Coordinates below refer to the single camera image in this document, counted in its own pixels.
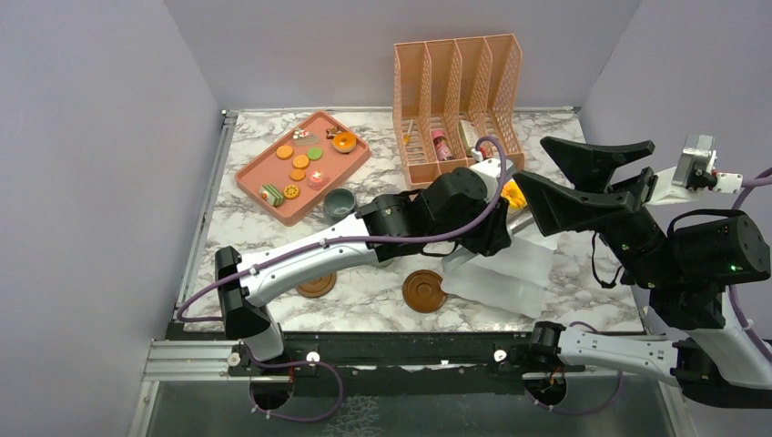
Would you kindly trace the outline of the yellow frosted donut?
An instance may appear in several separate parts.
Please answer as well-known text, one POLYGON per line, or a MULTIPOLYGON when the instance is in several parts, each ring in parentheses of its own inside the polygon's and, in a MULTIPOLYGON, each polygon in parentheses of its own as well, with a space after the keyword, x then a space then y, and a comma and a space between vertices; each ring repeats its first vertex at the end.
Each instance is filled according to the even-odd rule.
POLYGON ((501 191, 501 197, 508 202, 508 211, 514 213, 527 206, 525 195, 514 180, 506 182, 501 191))

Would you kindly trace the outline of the green layered cake slice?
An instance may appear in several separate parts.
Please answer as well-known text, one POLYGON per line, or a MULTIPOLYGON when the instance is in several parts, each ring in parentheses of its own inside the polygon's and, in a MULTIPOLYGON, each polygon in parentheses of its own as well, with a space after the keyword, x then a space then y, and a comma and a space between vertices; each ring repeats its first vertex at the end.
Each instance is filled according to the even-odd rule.
POLYGON ((262 185, 259 191, 259 195, 267 204, 273 208, 281 206, 285 201, 283 192, 272 184, 262 185))

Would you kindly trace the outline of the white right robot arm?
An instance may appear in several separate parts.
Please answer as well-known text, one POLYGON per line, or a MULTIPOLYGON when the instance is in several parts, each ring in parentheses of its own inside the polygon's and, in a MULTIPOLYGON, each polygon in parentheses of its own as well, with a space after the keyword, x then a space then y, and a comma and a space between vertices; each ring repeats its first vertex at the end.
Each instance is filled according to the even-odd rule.
POLYGON ((623 283, 649 290, 650 309, 686 339, 625 340, 540 321, 506 352, 507 369, 594 365, 676 386, 708 406, 770 407, 771 346, 739 318, 731 298, 734 285, 771 275, 770 248, 745 212, 704 209, 701 224, 661 229, 647 210, 654 177, 568 188, 523 172, 515 181, 544 235, 597 233, 620 261, 623 283))

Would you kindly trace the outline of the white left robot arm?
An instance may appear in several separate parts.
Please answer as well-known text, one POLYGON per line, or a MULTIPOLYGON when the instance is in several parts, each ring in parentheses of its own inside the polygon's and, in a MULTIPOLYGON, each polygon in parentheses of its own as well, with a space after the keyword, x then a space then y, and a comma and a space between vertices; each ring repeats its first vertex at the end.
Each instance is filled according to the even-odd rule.
POLYGON ((265 252, 216 255, 218 298, 226 337, 253 346, 260 371, 282 369, 286 350, 269 304, 300 285, 342 269, 424 255, 428 244, 450 241, 442 257, 443 288, 453 295, 526 316, 529 299, 547 278, 550 237, 529 207, 506 195, 518 187, 514 167, 480 158, 427 188, 383 194, 323 231, 265 252))

